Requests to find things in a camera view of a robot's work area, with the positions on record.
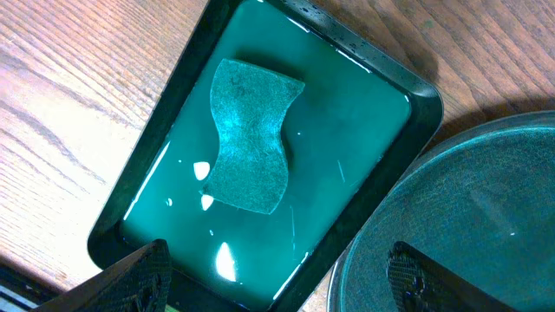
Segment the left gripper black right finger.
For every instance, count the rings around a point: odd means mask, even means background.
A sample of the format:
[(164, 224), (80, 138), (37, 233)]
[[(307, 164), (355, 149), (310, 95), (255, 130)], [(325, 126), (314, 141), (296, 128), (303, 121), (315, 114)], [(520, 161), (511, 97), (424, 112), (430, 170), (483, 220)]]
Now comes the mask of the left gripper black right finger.
[(403, 241), (388, 253), (387, 278), (403, 312), (513, 310)]

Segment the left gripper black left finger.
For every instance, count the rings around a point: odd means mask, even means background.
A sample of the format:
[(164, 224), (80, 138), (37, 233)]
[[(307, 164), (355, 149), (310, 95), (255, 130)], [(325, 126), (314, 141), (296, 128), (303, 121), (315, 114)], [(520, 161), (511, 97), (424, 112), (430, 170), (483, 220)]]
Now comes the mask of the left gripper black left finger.
[(35, 312), (164, 312), (172, 280), (167, 242), (157, 239)]

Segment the dark green sponge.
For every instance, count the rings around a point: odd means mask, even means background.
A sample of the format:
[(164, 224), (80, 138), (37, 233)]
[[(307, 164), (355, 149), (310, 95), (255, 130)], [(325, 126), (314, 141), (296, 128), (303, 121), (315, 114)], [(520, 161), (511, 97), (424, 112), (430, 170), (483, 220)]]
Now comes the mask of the dark green sponge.
[(302, 81), (248, 62), (220, 62), (210, 90), (219, 152), (203, 195), (246, 211), (274, 212), (289, 179), (281, 138), (284, 118), (304, 87)]

